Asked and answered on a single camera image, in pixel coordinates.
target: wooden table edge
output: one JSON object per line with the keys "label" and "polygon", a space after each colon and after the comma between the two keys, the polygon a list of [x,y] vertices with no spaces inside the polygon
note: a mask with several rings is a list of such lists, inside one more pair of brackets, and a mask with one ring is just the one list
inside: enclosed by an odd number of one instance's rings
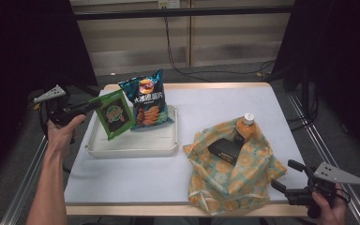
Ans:
{"label": "wooden table edge", "polygon": [[[135,217],[211,217],[193,205],[67,205],[69,216],[135,216]],[[299,217],[307,216],[305,206],[286,203],[266,204],[263,207],[226,212],[218,217]]]}
{"label": "wooden table edge", "polygon": [[[267,87],[267,82],[184,82],[164,83],[167,89],[204,89],[204,88],[242,88],[242,87]],[[108,84],[104,90],[118,90],[118,84]]]}

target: table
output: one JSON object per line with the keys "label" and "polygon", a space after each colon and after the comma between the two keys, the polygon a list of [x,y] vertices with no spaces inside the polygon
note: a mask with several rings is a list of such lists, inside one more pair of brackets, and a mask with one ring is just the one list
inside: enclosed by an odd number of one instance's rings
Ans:
{"label": "table", "polygon": [[[164,86],[167,104],[178,109],[179,149],[170,157],[94,158],[83,147],[93,126],[89,124],[65,191],[68,215],[210,217],[188,202],[192,166],[182,146],[192,143],[196,132],[246,112],[255,114],[274,155],[283,165],[289,159],[304,163],[268,83],[165,83]],[[117,84],[107,85],[101,94],[118,88]],[[289,188],[303,188],[307,177],[290,169],[278,181]],[[288,205],[283,194],[271,187],[269,194],[269,204],[259,209],[235,210],[221,216],[306,216],[305,206]]]}

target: human hand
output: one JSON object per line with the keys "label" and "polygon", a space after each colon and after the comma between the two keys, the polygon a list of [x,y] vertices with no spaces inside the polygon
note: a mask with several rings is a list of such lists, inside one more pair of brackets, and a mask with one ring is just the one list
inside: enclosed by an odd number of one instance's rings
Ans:
{"label": "human hand", "polygon": [[64,127],[49,120],[47,123],[49,140],[47,153],[64,158],[68,153],[71,139],[76,136],[76,128],[85,117],[83,114],[77,115]]}
{"label": "human hand", "polygon": [[[341,195],[341,185],[336,184],[336,188],[340,189],[337,191],[337,194]],[[320,193],[314,191],[311,195],[315,203],[318,204],[321,208],[321,216],[318,218],[319,225],[345,224],[347,204],[344,202],[344,200],[336,196],[336,198],[333,200],[333,207],[331,208],[329,202]]]}

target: chip bag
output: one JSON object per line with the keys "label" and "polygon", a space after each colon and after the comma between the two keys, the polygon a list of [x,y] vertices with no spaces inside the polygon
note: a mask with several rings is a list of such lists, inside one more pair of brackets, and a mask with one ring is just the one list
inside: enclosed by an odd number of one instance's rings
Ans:
{"label": "chip bag", "polygon": [[91,100],[91,102],[94,101],[102,102],[102,106],[96,109],[96,113],[107,133],[108,141],[124,133],[135,124],[122,90]]}
{"label": "chip bag", "polygon": [[133,118],[136,125],[132,129],[173,122],[168,116],[162,69],[152,76],[137,77],[118,84],[127,95],[127,99],[133,103]]}

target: white tray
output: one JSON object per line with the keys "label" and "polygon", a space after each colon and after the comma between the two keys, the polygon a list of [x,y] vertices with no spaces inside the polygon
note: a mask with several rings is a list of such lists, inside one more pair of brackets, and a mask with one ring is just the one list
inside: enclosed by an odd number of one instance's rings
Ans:
{"label": "white tray", "polygon": [[97,116],[90,139],[85,146],[95,158],[168,157],[178,149],[177,109],[168,105],[168,115],[174,123],[128,130],[111,141]]}

